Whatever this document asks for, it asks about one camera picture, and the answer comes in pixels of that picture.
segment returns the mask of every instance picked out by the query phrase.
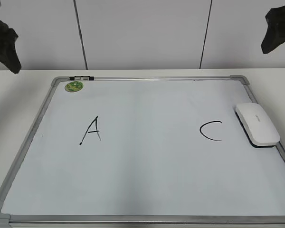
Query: white whiteboard surface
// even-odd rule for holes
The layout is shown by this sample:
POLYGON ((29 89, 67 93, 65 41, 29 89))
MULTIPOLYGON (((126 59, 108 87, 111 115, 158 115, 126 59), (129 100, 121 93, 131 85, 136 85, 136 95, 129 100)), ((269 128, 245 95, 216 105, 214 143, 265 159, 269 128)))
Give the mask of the white whiteboard surface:
POLYGON ((60 83, 4 201, 27 215, 285 215, 285 164, 254 148, 239 81, 60 83), (96 133, 87 134, 98 118, 96 133), (204 133, 199 128, 209 121, 204 133))

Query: white wall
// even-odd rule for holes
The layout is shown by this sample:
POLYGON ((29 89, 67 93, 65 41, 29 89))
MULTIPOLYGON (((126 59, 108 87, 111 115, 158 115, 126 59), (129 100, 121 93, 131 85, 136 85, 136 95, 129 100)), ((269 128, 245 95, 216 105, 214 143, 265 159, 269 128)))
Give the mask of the white wall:
MULTIPOLYGON (((88 69, 200 67, 211 0, 76 0, 88 69)), ((73 0, 1 0, 22 69, 85 69, 73 0)), ((265 15, 285 0, 212 0, 201 68, 285 67, 263 55, 265 15)), ((6 69, 0 63, 0 69, 6 69)))

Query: round magnet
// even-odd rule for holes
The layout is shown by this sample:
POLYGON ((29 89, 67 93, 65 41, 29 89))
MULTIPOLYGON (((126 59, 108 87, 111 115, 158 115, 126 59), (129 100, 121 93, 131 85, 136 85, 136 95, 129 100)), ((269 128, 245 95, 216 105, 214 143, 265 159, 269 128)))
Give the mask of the round magnet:
POLYGON ((65 90, 73 93, 73 92, 78 92, 84 87, 84 84, 82 82, 74 81, 70 82, 65 86, 65 90))

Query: aluminum frame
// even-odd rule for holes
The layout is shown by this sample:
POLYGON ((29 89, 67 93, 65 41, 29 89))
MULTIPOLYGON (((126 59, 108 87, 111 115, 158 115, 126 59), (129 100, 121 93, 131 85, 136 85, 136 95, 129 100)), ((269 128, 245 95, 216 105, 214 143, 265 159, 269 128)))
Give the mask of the aluminum frame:
MULTIPOLYGON (((249 81, 244 76, 186 76, 186 77, 57 77, 41 105, 6 178, 0 188, 0 227, 46 226, 46 227, 285 227, 285 216, 151 216, 151 215, 10 215, 1 213, 3 202, 25 158, 35 133, 60 82, 82 81, 125 81, 125 80, 238 80, 243 84, 251 101, 257 103, 249 81)), ((277 149, 285 162, 282 144, 277 149)))

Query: whiteboard eraser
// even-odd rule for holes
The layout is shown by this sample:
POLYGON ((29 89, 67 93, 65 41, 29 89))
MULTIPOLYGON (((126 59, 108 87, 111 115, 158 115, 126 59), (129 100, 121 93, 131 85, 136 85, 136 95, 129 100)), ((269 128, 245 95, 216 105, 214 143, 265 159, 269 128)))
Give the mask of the whiteboard eraser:
POLYGON ((254 146, 274 146, 280 141, 274 124, 259 104, 237 104, 236 113, 254 146))

